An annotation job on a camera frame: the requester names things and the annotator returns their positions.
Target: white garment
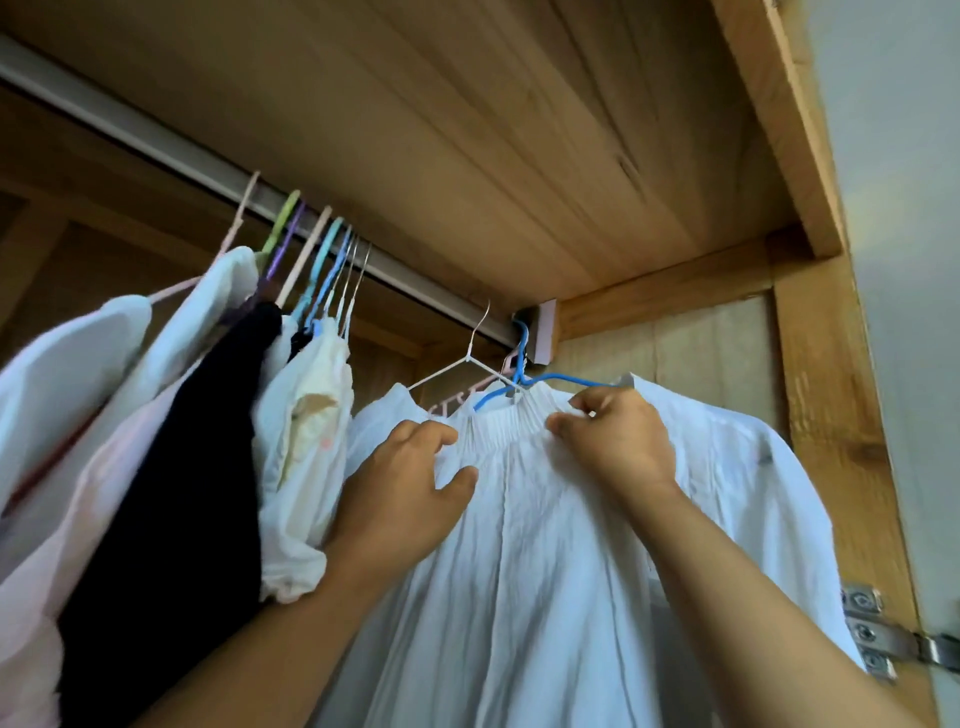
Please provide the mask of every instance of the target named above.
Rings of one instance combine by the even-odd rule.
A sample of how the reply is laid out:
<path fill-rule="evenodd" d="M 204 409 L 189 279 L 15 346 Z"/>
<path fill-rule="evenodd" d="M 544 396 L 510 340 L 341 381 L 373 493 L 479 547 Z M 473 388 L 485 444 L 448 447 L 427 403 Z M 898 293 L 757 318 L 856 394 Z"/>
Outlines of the white garment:
<path fill-rule="evenodd" d="M 859 663 L 829 519 L 789 447 L 759 420 L 630 382 L 666 424 L 681 488 Z M 474 413 L 481 397 L 445 420 L 460 441 L 437 461 L 440 486 L 479 466 L 473 501 L 368 618 L 314 725 L 659 725 L 655 572 L 543 429 L 569 395 L 538 384 Z M 400 385 L 360 412 L 348 473 L 404 419 L 428 415 Z"/>
<path fill-rule="evenodd" d="M 479 466 L 473 500 L 368 617 L 314 725 L 656 728 L 645 555 L 544 429 L 569 405 L 538 385 L 474 416 L 479 397 L 436 470 Z M 404 419 L 428 416 L 399 385 L 359 413 L 348 471 Z"/>
<path fill-rule="evenodd" d="M 140 351 L 150 302 L 123 296 L 40 335 L 0 372 L 0 512 L 112 394 Z"/>
<path fill-rule="evenodd" d="M 80 473 L 57 530 L 0 584 L 0 728 L 60 724 L 63 643 L 57 617 L 186 377 L 117 427 Z"/>
<path fill-rule="evenodd" d="M 3 538 L 0 540 L 0 582 L 58 527 L 72 498 L 77 476 L 97 448 L 107 441 L 120 423 L 141 405 L 156 397 L 160 390 L 182 375 L 187 366 L 197 359 L 204 339 L 223 314 L 240 305 L 253 293 L 257 275 L 253 251 L 250 248 L 235 248 L 210 266 L 203 279 L 190 292 L 76 444 L 5 522 Z M 140 306 L 138 310 L 142 311 L 137 314 L 137 325 L 140 326 L 143 319 L 142 327 L 146 328 L 150 320 L 149 303 L 146 299 L 125 297 L 110 302 L 107 306 L 130 298 L 137 299 Z M 75 346 L 78 350 L 89 352 L 98 345 L 106 344 L 81 335 Z M 76 357 L 62 353 L 51 365 L 52 370 L 46 373 L 42 387 L 52 388 L 52 383 L 57 382 L 59 377 L 68 376 L 78 360 L 82 360 L 79 353 Z M 110 378 L 113 387 L 122 374 L 123 371 L 116 372 Z M 109 396 L 110 389 L 112 388 L 102 387 L 99 401 Z M 60 406 L 47 401 L 45 407 L 45 412 L 55 416 Z M 17 421 L 15 426 L 21 426 L 21 422 Z"/>
<path fill-rule="evenodd" d="M 326 571 L 320 544 L 344 484 L 353 407 L 348 356 L 336 322 L 325 318 L 253 408 L 264 598 L 295 601 Z"/>

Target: metal wire hanger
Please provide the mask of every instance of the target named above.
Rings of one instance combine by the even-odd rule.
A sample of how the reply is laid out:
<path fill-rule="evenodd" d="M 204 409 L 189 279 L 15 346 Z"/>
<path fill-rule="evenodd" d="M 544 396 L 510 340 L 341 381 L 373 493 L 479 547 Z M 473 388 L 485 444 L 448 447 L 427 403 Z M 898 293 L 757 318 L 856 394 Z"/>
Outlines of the metal wire hanger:
<path fill-rule="evenodd" d="M 491 367 L 488 367 L 486 364 L 484 364 L 484 363 L 483 363 L 482 361 L 480 361 L 479 359 L 473 358 L 473 339 L 474 339 L 474 337 L 475 337 L 476 334 L 477 334 L 477 329 L 479 329 L 479 328 L 483 325 L 484 319 L 487 318 L 487 314 L 489 314 L 489 313 L 490 313 L 490 302 L 487 301 L 487 310 L 483 312 L 483 318 L 481 318 L 480 321 L 477 322 L 477 325 L 476 325 L 475 327 L 473 327 L 473 331 L 470 332 L 470 343 L 467 344 L 467 355 L 464 356 L 464 358 L 462 358 L 462 359 L 457 359 L 457 360 L 456 360 L 455 362 L 453 362 L 452 364 L 447 364 L 445 367 L 443 367 L 442 369 L 440 369 L 440 370 L 437 371 L 437 372 L 434 372 L 432 375 L 430 375 L 430 376 L 425 376 L 423 379 L 421 379 L 421 380 L 420 380 L 419 382 L 417 382 L 416 384 L 411 384 L 409 387 L 407 387 L 407 391 L 410 392 L 410 391 L 412 391 L 412 390 L 414 390 L 414 389 L 417 389 L 417 387 L 419 387 L 421 384 L 424 384 L 424 383 L 430 381 L 430 379 L 433 379 L 433 378 L 435 378 L 435 377 L 437 377 L 437 376 L 440 376 L 441 374 L 445 374 L 446 372 L 449 372 L 449 371 L 450 371 L 451 369 L 453 369 L 454 367 L 458 367 L 458 366 L 460 366 L 461 364 L 467 364 L 467 363 L 469 363 L 469 364 L 474 364 L 474 365 L 480 367 L 480 369 L 484 370 L 484 371 L 487 372 L 488 374 L 492 374 L 492 375 L 495 376 L 497 379 L 499 379 L 499 380 L 502 381 L 504 384 L 507 384 L 507 385 L 510 386 L 510 387 L 516 387 L 516 385 L 515 385 L 513 382 L 511 382 L 511 381 L 510 381 L 509 379 L 507 379 L 505 376 L 503 376 L 502 374 L 500 374 L 496 369 L 492 369 Z"/>

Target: metal rod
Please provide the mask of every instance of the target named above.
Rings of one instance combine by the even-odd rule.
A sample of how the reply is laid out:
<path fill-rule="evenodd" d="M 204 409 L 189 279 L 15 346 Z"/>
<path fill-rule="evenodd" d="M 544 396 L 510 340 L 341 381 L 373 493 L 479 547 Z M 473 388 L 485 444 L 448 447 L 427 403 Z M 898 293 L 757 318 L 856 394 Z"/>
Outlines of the metal rod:
<path fill-rule="evenodd" d="M 227 200 L 239 203 L 243 197 L 250 172 L 167 129 L 6 34 L 0 34 L 0 78 Z M 262 182 L 249 209 L 273 221 L 285 199 L 284 193 Z M 297 235 L 305 238 L 316 221 L 317 212 L 307 209 L 300 218 Z M 371 248 L 367 272 L 470 328 L 483 315 L 482 308 L 376 247 Z M 516 344 L 517 334 L 509 321 L 488 318 L 479 330 L 505 346 Z"/>

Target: door hinge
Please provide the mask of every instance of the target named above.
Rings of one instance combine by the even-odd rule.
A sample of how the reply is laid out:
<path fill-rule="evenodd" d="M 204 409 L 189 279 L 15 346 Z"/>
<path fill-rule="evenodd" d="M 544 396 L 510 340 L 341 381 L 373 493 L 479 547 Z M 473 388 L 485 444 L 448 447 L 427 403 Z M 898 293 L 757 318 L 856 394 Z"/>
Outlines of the door hinge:
<path fill-rule="evenodd" d="M 843 608 L 847 626 L 867 671 L 895 681 L 894 662 L 914 662 L 960 673 L 960 640 L 950 635 L 911 632 L 883 618 L 883 600 L 864 584 L 844 584 Z"/>

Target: hand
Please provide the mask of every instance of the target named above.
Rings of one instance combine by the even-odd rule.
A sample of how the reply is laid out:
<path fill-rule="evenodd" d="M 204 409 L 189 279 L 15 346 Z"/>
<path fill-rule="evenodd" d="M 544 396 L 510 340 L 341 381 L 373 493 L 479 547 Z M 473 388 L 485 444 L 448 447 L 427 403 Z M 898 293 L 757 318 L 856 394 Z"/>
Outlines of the hand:
<path fill-rule="evenodd" d="M 657 408 L 636 389 L 590 387 L 570 404 L 595 413 L 555 413 L 546 426 L 620 506 L 659 486 L 676 488 L 676 456 Z"/>
<path fill-rule="evenodd" d="M 331 560 L 389 586 L 436 548 L 463 515 L 476 468 L 462 468 L 441 490 L 433 469 L 453 427 L 404 420 L 344 484 L 327 546 Z"/>

